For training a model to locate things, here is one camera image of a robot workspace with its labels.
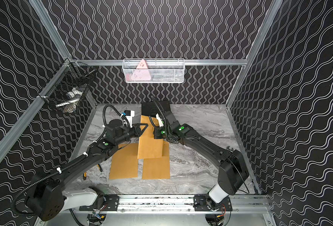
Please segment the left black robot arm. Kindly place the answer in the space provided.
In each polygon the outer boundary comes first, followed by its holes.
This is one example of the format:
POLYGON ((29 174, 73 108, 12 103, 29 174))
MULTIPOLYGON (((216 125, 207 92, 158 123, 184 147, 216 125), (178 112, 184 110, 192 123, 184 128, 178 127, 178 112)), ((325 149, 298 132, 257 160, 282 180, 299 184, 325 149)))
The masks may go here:
POLYGON ((63 191, 70 182, 111 158, 121 149, 120 144, 140 137, 148 128, 146 123, 130 124, 126 116, 110 104, 104 106, 104 114, 109 107, 118 118, 110 122, 103 120, 103 132, 82 155, 48 174, 34 175, 31 183, 13 197, 10 210, 14 215, 51 220, 62 211, 66 201, 63 191))

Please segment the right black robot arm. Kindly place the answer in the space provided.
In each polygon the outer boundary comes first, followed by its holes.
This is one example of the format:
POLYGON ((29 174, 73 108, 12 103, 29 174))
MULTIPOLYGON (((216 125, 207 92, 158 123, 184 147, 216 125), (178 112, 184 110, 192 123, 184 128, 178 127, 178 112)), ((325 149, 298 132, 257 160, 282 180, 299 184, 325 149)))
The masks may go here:
POLYGON ((235 195, 249 177, 243 154, 231 148, 222 148, 200 135, 192 126, 180 124, 171 111, 165 111, 161 103, 151 97, 158 109, 159 126, 154 127, 154 138, 169 143, 180 143, 201 154, 218 168, 217 183, 205 196, 207 209, 221 211, 222 201, 235 195))

